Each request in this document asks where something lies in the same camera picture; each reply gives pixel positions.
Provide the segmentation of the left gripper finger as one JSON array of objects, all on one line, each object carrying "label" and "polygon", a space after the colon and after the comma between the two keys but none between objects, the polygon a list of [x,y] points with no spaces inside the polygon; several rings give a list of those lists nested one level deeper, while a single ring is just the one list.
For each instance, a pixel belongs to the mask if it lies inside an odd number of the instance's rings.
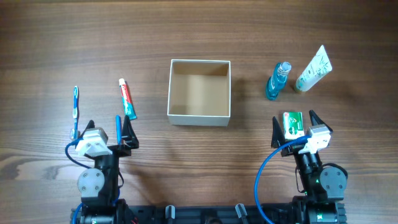
[{"label": "left gripper finger", "polygon": [[139,140],[132,128],[128,115],[124,117],[121,138],[127,147],[139,147]]},{"label": "left gripper finger", "polygon": [[89,120],[86,128],[84,129],[84,132],[92,128],[95,128],[95,122],[93,120]]}]

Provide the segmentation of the blue disposable razor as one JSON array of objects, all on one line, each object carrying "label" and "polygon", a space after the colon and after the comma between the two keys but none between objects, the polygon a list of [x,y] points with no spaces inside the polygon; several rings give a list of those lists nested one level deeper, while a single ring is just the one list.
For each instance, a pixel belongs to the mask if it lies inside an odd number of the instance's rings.
[{"label": "blue disposable razor", "polygon": [[121,126],[121,117],[120,115],[116,115],[116,135],[117,135],[117,143],[121,144],[122,142],[122,126]]}]

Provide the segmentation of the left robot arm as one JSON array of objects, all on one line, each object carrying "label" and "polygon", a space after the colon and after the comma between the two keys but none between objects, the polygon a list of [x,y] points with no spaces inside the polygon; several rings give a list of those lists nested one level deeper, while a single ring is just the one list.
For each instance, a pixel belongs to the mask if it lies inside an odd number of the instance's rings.
[{"label": "left robot arm", "polygon": [[138,223],[139,220],[120,198],[119,184],[124,180],[119,159],[139,148],[139,140],[129,116],[121,121],[116,117],[117,144],[108,146],[108,136],[102,128],[89,121],[86,129],[65,147],[66,156],[85,170],[80,174],[77,187],[81,203],[72,212],[70,223]]}]

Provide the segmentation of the red green toothpaste tube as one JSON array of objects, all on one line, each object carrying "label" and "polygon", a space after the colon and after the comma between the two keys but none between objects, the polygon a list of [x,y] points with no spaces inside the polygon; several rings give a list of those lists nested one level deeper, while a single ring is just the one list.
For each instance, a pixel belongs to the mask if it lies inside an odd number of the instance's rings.
[{"label": "red green toothpaste tube", "polygon": [[137,118],[131,96],[129,93],[128,85],[123,78],[119,79],[119,87],[121,89],[121,96],[123,101],[124,113],[129,117],[130,120],[134,120]]}]

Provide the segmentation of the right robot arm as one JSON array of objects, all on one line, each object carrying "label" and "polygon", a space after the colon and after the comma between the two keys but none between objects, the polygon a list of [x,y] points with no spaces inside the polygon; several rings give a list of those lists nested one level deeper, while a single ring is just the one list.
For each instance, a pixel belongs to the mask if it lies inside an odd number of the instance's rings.
[{"label": "right robot arm", "polygon": [[281,150],[281,156],[294,156],[295,175],[300,177],[304,196],[289,203],[262,204],[272,223],[346,223],[344,191],[348,173],[334,163],[323,163],[319,150],[329,146],[333,130],[310,110],[311,126],[306,143],[293,143]]}]

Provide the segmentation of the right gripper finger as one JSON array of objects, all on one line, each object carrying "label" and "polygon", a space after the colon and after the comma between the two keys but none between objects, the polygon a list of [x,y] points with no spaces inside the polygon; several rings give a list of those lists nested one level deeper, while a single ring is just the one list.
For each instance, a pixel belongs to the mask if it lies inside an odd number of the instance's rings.
[{"label": "right gripper finger", "polygon": [[280,124],[277,118],[274,116],[272,118],[272,139],[271,139],[271,147],[279,148],[281,145],[286,143],[284,132],[282,131]]},{"label": "right gripper finger", "polygon": [[325,122],[320,119],[320,117],[316,114],[316,112],[314,112],[314,110],[309,111],[309,116],[312,126],[325,124]]}]

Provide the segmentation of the green soap box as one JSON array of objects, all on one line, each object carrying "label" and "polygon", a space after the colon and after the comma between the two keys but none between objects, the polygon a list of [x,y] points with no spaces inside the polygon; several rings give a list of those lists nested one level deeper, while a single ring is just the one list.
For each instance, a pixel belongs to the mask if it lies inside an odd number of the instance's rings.
[{"label": "green soap box", "polygon": [[282,117],[286,140],[294,140],[305,135],[302,112],[285,112]]}]

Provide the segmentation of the white lotion tube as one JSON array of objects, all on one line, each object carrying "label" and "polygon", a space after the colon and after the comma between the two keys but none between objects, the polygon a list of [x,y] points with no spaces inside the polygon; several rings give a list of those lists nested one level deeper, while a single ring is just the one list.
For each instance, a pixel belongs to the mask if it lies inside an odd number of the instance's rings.
[{"label": "white lotion tube", "polygon": [[333,70],[324,45],[321,45],[315,56],[295,82],[295,91],[305,93]]}]

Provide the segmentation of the blue mouthwash bottle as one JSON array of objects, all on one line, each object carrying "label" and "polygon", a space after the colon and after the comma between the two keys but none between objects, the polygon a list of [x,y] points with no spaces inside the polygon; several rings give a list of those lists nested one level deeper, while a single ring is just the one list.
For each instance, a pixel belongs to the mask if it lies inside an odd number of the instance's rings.
[{"label": "blue mouthwash bottle", "polygon": [[291,69],[292,66],[289,62],[277,63],[266,85],[265,93],[268,100],[274,101],[278,97],[279,92],[287,83]]}]

